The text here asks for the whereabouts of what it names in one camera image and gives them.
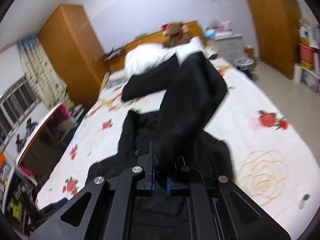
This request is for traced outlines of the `black puffer jacket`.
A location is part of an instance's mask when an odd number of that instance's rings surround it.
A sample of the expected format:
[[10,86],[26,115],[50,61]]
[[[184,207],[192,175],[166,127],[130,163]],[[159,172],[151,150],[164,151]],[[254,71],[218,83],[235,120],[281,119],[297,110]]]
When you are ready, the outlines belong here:
[[[189,55],[164,91],[159,110],[128,111],[118,152],[90,166],[86,185],[94,188],[94,208],[85,239],[219,239],[221,222],[213,197],[216,179],[233,178],[227,145],[204,130],[228,89],[223,77],[201,53]],[[155,172],[155,194],[139,196],[144,178],[138,158],[149,151]],[[182,156],[186,190],[168,196],[167,177]]]

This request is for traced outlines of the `folded black garment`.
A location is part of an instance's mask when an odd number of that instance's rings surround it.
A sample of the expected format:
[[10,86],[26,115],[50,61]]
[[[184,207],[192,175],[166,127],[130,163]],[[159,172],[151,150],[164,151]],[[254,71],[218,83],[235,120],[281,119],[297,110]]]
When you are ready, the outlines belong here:
[[122,90],[122,101],[127,102],[167,89],[179,70],[178,58],[174,54],[147,73],[131,76]]

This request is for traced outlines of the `white duvet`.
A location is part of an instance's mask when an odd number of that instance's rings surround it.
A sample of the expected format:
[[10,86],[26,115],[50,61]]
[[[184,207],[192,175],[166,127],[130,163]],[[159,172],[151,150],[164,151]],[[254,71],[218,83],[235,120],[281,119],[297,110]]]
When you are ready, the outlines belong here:
[[172,48],[164,48],[157,43],[142,44],[126,54],[124,70],[127,77],[140,75],[152,68],[156,68],[174,54],[177,56],[179,64],[181,64],[188,55],[198,51],[205,51],[205,47],[198,36],[193,37],[188,44]]

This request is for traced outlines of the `white floral bed sheet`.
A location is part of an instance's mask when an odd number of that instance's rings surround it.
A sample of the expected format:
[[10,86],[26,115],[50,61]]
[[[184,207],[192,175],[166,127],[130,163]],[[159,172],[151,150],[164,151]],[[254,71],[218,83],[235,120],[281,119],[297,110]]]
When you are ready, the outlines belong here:
[[[205,131],[227,144],[236,184],[298,239],[319,208],[319,165],[285,115],[253,81],[223,58],[212,65],[229,93]],[[101,92],[38,193],[39,209],[79,192],[89,167],[117,153],[127,112],[156,111],[164,96],[158,92],[123,102],[123,88],[107,85]]]

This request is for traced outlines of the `wooden desk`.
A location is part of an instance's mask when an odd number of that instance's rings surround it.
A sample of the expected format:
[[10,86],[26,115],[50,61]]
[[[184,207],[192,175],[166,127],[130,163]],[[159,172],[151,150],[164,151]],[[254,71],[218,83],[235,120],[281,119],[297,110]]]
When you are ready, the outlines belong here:
[[77,127],[63,103],[53,107],[36,125],[29,121],[33,131],[19,150],[16,165],[30,180],[37,181],[50,175],[67,146],[67,134]]

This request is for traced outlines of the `patterned curtain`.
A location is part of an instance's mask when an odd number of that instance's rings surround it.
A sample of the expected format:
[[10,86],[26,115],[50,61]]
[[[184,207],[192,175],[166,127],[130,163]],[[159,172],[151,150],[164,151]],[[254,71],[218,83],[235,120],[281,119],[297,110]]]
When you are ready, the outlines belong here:
[[55,71],[36,33],[17,42],[22,69],[29,85],[48,109],[70,102],[67,85]]

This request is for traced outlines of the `brown teddy bear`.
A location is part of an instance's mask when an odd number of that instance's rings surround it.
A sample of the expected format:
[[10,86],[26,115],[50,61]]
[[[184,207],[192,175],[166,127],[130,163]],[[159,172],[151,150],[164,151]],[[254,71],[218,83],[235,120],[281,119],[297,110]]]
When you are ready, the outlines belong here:
[[188,26],[182,22],[172,22],[167,24],[163,30],[166,37],[162,45],[165,48],[172,48],[183,44],[188,44],[192,37],[188,33]]

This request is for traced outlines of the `white bedside drawer cabinet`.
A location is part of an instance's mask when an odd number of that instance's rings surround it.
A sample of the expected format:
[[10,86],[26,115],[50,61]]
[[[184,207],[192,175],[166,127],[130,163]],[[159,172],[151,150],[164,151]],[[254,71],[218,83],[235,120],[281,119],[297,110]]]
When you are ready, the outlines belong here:
[[244,55],[242,37],[242,34],[233,34],[227,37],[219,37],[214,40],[214,44],[220,56],[231,64]]

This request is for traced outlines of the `left wooden wardrobe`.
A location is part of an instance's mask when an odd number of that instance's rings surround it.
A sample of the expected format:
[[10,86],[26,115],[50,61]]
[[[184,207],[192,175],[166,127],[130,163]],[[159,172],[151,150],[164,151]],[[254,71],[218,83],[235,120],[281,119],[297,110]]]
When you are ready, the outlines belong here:
[[89,110],[98,99],[108,66],[83,6],[59,5],[38,38],[59,77],[67,84],[71,100]]

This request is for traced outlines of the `wooden wardrobe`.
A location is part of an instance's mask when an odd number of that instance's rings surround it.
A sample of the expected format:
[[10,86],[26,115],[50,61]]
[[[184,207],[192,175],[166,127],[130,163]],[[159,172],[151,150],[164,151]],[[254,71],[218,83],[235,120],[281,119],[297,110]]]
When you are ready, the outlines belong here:
[[67,84],[71,100],[89,110],[98,99],[108,66],[83,6],[59,5],[38,38],[59,77]]
[[248,0],[248,3],[260,59],[292,79],[301,18],[297,0]]

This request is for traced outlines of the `red plastic bin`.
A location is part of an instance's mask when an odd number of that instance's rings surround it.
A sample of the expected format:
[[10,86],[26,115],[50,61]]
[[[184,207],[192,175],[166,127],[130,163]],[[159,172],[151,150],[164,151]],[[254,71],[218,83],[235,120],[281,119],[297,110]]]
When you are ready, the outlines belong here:
[[317,49],[313,47],[309,47],[303,43],[299,44],[299,49],[300,49],[300,59],[308,63],[313,63],[314,53],[317,52]]

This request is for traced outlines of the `right wooden wardrobe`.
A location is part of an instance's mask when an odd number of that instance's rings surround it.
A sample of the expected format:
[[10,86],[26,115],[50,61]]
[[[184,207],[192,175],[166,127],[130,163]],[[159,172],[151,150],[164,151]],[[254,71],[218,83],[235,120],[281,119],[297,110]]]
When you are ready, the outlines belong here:
[[248,0],[248,3],[260,59],[292,79],[301,18],[297,0]]

